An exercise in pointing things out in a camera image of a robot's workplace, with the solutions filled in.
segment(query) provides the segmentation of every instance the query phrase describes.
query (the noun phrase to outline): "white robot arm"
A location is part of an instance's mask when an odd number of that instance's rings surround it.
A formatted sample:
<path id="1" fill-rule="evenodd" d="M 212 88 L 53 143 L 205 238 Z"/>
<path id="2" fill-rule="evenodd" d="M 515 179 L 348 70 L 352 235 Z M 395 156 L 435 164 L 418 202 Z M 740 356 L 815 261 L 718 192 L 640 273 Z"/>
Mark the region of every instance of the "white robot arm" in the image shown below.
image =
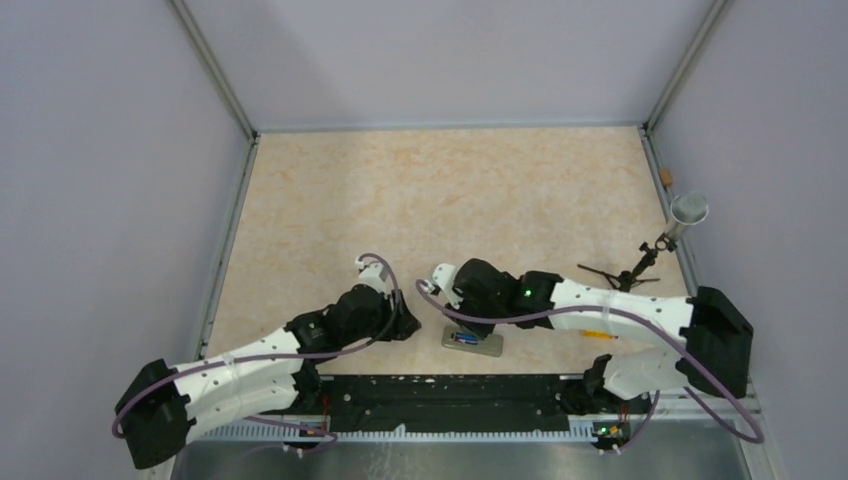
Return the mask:
<path id="1" fill-rule="evenodd" d="M 113 434 L 126 440 L 138 469 L 158 465 L 206 432 L 233 420 L 314 403 L 315 364 L 365 338 L 405 340 L 421 327 L 400 290 L 386 286 L 388 267 L 362 266 L 335 304 L 294 318 L 271 334 L 213 358 L 141 369 L 115 407 Z"/>
<path id="2" fill-rule="evenodd" d="M 723 395 L 682 358 L 681 350 L 734 397 L 745 395 L 753 328 L 716 289 L 701 287 L 695 297 L 648 297 L 589 287 L 548 272 L 530 271 L 516 279 L 479 259 L 461 267 L 441 264 L 419 288 L 431 295 L 443 292 L 449 302 L 444 307 L 427 300 L 480 338 L 495 324 L 512 323 L 520 328 L 600 331 L 652 345 L 596 359 L 584 374 L 590 395 L 603 387 L 629 400 L 648 391 L 688 386 Z"/>

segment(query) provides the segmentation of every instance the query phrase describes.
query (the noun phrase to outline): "gray metal surface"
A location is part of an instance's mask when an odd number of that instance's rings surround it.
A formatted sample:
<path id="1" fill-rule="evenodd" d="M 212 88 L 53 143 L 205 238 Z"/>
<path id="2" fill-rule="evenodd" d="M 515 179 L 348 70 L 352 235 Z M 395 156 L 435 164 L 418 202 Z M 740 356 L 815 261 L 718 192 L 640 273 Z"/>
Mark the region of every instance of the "gray metal surface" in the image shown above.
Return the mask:
<path id="1" fill-rule="evenodd" d="M 598 456 L 575 444 L 338 444 L 299 460 L 249 442 L 197 442 L 174 480 L 747 480 L 738 442 L 709 422 L 662 422 L 624 455 Z"/>

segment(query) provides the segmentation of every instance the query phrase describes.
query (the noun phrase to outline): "tripod leg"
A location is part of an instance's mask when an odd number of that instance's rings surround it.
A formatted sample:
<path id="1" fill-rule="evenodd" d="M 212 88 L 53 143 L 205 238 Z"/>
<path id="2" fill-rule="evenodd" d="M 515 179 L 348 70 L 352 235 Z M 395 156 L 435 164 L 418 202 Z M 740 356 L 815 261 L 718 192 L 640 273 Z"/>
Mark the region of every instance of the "tripod leg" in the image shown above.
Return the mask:
<path id="1" fill-rule="evenodd" d="M 635 280 L 632 284 L 630 284 L 630 288 L 638 287 L 639 285 L 642 285 L 643 283 L 659 282 L 659 281 L 660 281 L 659 278 L 646 278 L 644 280 L 640 278 L 639 280 Z"/>
<path id="2" fill-rule="evenodd" d="M 594 269 L 592 267 L 587 267 L 586 265 L 581 265 L 579 263 L 577 264 L 577 268 L 580 268 L 580 269 L 583 269 L 583 270 L 588 270 L 592 273 L 597 273 L 598 275 L 603 276 L 604 278 L 607 279 L 607 282 L 610 284 L 610 287 L 612 287 L 613 290 L 618 290 L 621 287 L 620 280 L 615 275 L 609 274 L 609 273 L 607 273 L 603 270 L 597 270 L 597 269 Z"/>
<path id="3" fill-rule="evenodd" d="M 594 269 L 592 267 L 587 267 L 586 265 L 581 265 L 579 263 L 577 264 L 577 268 L 580 268 L 580 269 L 583 269 L 583 270 L 588 270 L 592 273 L 597 273 L 598 275 L 604 275 L 604 276 L 609 275 L 607 272 L 605 272 L 603 270 L 597 270 L 597 269 Z"/>

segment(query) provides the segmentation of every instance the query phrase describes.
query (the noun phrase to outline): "purple wall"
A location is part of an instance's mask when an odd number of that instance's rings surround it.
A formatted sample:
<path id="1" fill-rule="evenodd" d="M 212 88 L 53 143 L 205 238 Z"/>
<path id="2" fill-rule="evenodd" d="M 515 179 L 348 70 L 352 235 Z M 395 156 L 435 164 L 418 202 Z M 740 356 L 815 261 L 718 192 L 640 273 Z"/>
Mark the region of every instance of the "purple wall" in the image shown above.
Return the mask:
<path id="1" fill-rule="evenodd" d="M 189 0 L 258 130 L 640 123 L 712 0 Z"/>
<path id="2" fill-rule="evenodd" d="M 136 478 L 112 408 L 188 358 L 247 143 L 166 2 L 0 10 L 0 478 Z"/>
<path id="3" fill-rule="evenodd" d="M 752 376 L 789 478 L 844 478 L 848 3 L 739 1 L 657 133 L 702 281 L 756 329 Z"/>

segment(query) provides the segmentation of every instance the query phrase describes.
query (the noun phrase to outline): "marble-patterned floor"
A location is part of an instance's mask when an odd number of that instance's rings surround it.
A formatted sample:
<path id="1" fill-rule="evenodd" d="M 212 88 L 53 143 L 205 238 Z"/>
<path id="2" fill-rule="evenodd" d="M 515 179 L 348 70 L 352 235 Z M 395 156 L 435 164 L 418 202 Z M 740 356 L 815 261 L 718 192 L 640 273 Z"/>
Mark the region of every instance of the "marble-patterned floor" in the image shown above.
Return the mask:
<path id="1" fill-rule="evenodd" d="M 575 264 L 632 267 L 663 225 L 635 127 L 262 135 L 208 355 L 334 302 L 356 279 L 353 259 L 373 251 L 397 271 L 423 328 L 322 373 L 582 372 L 598 355 L 642 345 L 499 326 L 500 358 L 448 350 L 448 320 L 414 280 L 479 257 L 515 276 L 545 270 L 604 287 Z M 673 254 L 651 274 L 662 281 L 634 293 L 686 294 Z"/>

